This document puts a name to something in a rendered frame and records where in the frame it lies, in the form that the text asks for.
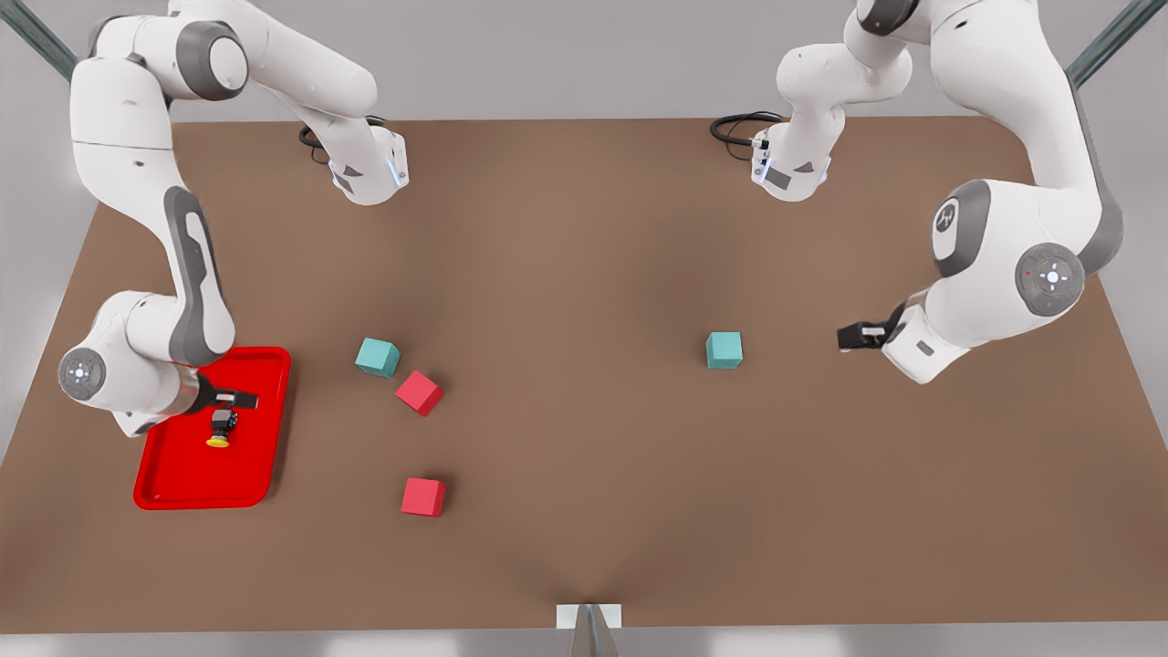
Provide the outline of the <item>red plastic tray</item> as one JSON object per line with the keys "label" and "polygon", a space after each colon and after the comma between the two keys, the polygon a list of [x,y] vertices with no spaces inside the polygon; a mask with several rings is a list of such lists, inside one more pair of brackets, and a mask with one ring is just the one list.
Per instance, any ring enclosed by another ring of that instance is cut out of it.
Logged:
{"label": "red plastic tray", "polygon": [[213,409],[150,429],[133,498],[142,510],[250,507],[266,498],[287,397],[287,350],[234,348],[206,376],[227,390],[253,392],[258,407],[239,409],[228,447],[209,447]]}

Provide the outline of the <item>red cube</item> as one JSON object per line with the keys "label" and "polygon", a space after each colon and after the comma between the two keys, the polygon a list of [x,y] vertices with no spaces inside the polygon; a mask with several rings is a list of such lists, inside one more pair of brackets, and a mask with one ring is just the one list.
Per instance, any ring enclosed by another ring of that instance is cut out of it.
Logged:
{"label": "red cube", "polygon": [[426,417],[442,400],[443,390],[419,369],[413,369],[404,382],[399,383],[395,395],[422,417]]}
{"label": "red cube", "polygon": [[401,500],[401,511],[406,516],[439,518],[445,495],[446,483],[442,480],[409,477]]}

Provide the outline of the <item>silver frame post white foot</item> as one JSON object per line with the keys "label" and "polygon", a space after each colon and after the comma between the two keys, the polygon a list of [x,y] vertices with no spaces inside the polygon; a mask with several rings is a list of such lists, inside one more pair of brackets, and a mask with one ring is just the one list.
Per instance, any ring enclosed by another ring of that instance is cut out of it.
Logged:
{"label": "silver frame post white foot", "polygon": [[621,604],[558,604],[556,628],[573,631],[570,657],[619,657],[612,629],[623,627]]}

